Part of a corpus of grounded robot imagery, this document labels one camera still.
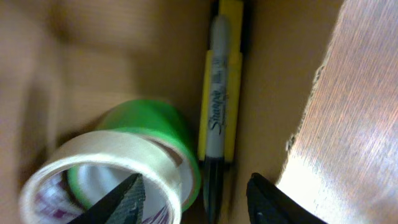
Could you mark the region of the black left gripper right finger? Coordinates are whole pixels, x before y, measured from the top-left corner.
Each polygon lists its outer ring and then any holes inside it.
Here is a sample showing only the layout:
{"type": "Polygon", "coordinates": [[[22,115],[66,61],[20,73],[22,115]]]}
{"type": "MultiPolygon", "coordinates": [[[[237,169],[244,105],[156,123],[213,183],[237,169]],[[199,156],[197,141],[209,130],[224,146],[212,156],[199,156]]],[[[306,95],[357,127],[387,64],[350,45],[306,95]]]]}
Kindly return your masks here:
{"type": "Polygon", "coordinates": [[[325,224],[259,173],[251,175],[246,197],[251,224],[325,224]]]}

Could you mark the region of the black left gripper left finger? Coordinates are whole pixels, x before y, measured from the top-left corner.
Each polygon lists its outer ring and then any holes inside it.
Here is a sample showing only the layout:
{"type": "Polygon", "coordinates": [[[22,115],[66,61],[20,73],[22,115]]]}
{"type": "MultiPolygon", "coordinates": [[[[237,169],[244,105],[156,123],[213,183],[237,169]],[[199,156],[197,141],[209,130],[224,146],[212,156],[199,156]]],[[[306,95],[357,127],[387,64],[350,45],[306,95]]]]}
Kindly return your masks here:
{"type": "Polygon", "coordinates": [[[132,174],[68,224],[140,224],[146,194],[141,174],[132,174]]]}

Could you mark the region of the white tape roll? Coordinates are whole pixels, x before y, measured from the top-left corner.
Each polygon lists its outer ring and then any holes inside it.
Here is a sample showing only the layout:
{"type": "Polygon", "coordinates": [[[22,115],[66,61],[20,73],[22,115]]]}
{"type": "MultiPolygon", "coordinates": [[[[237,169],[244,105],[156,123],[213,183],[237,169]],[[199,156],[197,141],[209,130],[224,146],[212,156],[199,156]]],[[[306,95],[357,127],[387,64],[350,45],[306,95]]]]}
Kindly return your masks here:
{"type": "Polygon", "coordinates": [[[40,223],[34,200],[41,184],[58,172],[81,164],[111,166],[142,174],[165,199],[169,223],[180,223],[182,180],[171,157],[146,139],[116,131],[92,131],[60,146],[23,186],[19,199],[21,222],[40,223]]]}

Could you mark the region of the black Sharpie marker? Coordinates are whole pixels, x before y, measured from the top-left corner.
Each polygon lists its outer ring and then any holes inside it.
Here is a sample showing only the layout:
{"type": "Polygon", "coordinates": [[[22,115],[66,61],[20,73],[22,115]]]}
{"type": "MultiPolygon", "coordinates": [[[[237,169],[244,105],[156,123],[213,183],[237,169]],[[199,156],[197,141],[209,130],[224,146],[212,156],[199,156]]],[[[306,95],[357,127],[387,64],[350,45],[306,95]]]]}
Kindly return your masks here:
{"type": "Polygon", "coordinates": [[[211,27],[211,70],[205,146],[203,200],[208,223],[220,216],[224,180],[224,142],[228,86],[230,25],[226,16],[214,18],[211,27]]]}

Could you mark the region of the green tape roll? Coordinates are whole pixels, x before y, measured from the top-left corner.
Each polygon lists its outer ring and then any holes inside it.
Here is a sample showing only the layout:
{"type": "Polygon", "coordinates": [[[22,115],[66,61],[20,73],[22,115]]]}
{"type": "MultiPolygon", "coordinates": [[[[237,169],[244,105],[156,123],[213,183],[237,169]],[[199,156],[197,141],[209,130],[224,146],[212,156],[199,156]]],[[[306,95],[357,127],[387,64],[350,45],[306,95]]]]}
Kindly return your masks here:
{"type": "Polygon", "coordinates": [[[172,105],[157,100],[131,100],[106,113],[96,131],[137,134],[170,149],[182,178],[182,210],[196,200],[201,184],[192,132],[185,117],[172,105]]]}

